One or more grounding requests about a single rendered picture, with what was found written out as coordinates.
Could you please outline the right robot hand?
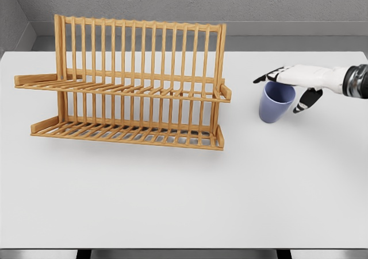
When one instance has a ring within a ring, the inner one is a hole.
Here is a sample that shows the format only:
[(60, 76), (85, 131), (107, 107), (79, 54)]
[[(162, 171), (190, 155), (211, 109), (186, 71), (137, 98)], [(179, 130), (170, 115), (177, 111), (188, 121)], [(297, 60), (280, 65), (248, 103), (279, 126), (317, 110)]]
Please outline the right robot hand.
[(253, 83), (268, 80), (290, 86), (307, 88), (300, 98), (298, 105), (293, 109), (293, 112), (296, 114), (313, 106), (322, 96), (323, 88), (330, 88), (329, 72), (330, 70), (327, 68), (310, 65), (294, 65), (270, 71), (255, 79)]

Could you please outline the wooden two-tier dish rack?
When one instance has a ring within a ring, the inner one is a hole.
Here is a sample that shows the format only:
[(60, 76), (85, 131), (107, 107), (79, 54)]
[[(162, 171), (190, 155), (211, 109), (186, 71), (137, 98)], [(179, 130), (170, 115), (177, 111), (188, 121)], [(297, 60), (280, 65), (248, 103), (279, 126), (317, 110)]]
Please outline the wooden two-tier dish rack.
[(226, 26), (54, 16), (56, 72), (17, 88), (57, 93), (33, 136), (223, 150)]

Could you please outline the blue cup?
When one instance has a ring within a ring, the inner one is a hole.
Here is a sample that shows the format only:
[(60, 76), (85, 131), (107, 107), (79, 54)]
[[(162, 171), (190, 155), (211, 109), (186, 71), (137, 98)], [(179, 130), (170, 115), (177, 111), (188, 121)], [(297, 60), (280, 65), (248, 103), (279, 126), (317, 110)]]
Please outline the blue cup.
[(296, 92), (293, 86), (267, 82), (260, 99), (259, 117), (266, 123), (278, 121), (294, 101)]

